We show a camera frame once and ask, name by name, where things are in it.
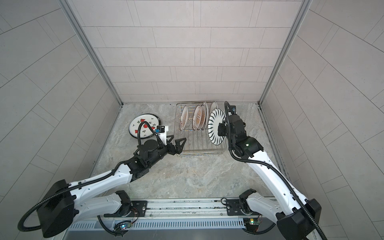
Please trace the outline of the black white striped plate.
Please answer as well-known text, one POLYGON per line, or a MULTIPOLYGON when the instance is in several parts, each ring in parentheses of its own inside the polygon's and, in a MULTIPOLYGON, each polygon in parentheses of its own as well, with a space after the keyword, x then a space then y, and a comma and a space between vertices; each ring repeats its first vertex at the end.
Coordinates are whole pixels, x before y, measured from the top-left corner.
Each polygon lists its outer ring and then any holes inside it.
POLYGON ((223 141, 225 136, 219 135, 219 124, 225 121, 225 113, 220 109, 212 111, 208 121, 208 135, 213 145, 218 146, 223 141))

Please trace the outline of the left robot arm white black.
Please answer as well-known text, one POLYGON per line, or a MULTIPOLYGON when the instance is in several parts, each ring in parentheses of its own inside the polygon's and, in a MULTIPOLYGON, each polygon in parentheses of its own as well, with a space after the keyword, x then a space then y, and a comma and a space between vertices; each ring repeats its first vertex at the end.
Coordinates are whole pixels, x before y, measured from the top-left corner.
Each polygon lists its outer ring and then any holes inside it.
POLYGON ((18 230, 32 232, 42 230, 45 238, 58 235, 72 223, 95 216, 126 217, 139 215, 125 191, 117 191, 107 197, 101 193, 120 185, 131 183, 145 174, 167 154, 183 151, 186 138, 172 143, 173 136, 148 140, 139 145, 134 156, 119 162, 114 169, 78 182, 61 180, 52 185, 42 201, 28 210, 18 222, 18 230))

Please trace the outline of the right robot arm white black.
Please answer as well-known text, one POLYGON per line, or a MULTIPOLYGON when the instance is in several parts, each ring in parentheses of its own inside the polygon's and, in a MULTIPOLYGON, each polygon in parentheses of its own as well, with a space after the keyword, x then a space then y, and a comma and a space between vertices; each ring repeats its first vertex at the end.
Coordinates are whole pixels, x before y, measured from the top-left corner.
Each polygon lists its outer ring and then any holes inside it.
POLYGON ((327 237, 319 226, 322 207, 315 199, 309 200, 298 191, 276 168, 263 146, 247 136, 245 124, 238 115, 219 111, 214 124, 214 134, 227 138, 231 157, 248 164, 264 181, 277 202, 274 203, 256 192, 246 195, 243 202, 246 211, 257 212, 275 225, 286 240, 304 240, 313 230, 321 239, 327 237))

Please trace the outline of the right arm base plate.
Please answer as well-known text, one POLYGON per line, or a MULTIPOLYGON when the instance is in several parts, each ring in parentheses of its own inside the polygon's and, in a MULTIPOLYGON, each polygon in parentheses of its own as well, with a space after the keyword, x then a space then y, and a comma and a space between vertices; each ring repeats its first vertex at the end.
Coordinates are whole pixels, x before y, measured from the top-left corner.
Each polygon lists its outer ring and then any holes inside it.
POLYGON ((228 216, 258 216, 248 206, 246 200, 222 198, 221 203, 226 207, 228 216))

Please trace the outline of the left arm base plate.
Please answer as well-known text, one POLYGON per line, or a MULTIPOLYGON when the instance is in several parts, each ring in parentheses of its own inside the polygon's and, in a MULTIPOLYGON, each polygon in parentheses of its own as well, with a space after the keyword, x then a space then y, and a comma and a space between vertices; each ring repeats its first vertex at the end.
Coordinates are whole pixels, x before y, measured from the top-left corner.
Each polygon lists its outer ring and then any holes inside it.
POLYGON ((130 204, 122 203, 120 208, 113 214, 104 214, 105 218, 139 218, 144 217, 148 201, 133 201, 130 204))

